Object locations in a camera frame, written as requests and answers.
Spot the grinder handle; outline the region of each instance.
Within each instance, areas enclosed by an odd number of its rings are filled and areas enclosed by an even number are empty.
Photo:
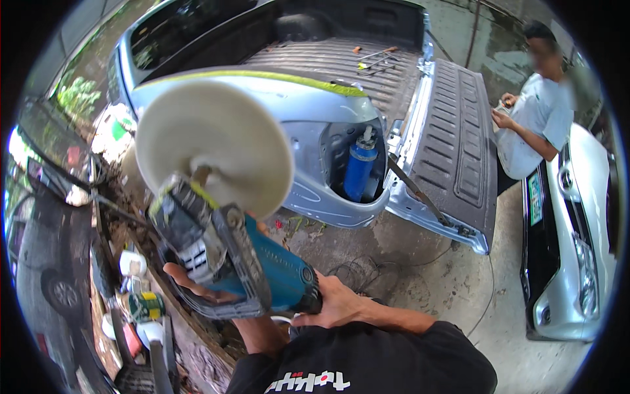
[[[322,298],[315,270],[308,263],[265,236],[256,220],[245,214],[246,229],[272,292],[272,310],[316,314]]]

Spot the ribbed truck bed liner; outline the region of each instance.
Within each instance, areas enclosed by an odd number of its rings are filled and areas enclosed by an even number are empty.
[[[361,47],[354,54],[355,47]],[[314,71],[330,75],[331,80],[342,79],[349,83],[359,82],[370,95],[374,105],[387,117],[391,126],[396,119],[404,119],[413,97],[420,71],[417,68],[419,52],[399,49],[392,53],[397,61],[380,63],[371,71],[395,64],[393,69],[371,76],[357,74],[357,59],[384,50],[387,43],[365,42],[347,38],[329,38],[322,41],[284,42],[263,49],[244,62],[252,66],[277,67],[298,71]],[[375,60],[366,59],[369,64]]]
[[[492,245],[496,144],[481,74],[438,59],[427,119],[409,177],[442,211]],[[409,188],[407,193],[413,195]]]

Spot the blue fuel filter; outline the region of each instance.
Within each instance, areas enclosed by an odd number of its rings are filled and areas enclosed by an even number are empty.
[[[378,155],[376,151],[376,137],[372,137],[372,126],[368,125],[365,132],[350,146],[350,159],[343,179],[343,191],[354,202],[360,202],[363,191]]]

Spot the white t-shirt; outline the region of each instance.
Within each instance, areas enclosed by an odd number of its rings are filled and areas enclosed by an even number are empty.
[[[571,108],[573,105],[568,86],[534,73],[523,85],[510,116],[560,151],[568,140],[573,122]],[[500,129],[496,137],[499,160],[510,178],[525,178],[542,161],[542,156],[514,130]]]

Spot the tailgate support cable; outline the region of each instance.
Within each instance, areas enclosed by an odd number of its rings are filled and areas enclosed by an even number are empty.
[[[420,199],[420,201],[422,201],[429,208],[429,211],[431,211],[435,215],[437,221],[440,222],[442,226],[453,227],[453,223],[451,223],[446,217],[444,217],[440,210],[437,209],[433,201],[431,201],[431,199],[426,194],[421,192],[418,186],[416,186],[416,184],[413,183],[411,179],[409,179],[407,174],[404,173],[403,169],[398,166],[398,164],[396,163],[396,159],[397,157],[393,153],[390,154],[387,157],[387,166],[394,172],[394,174],[396,174],[396,176],[401,181],[404,182],[405,185],[407,185],[408,188],[411,189],[411,191]]]

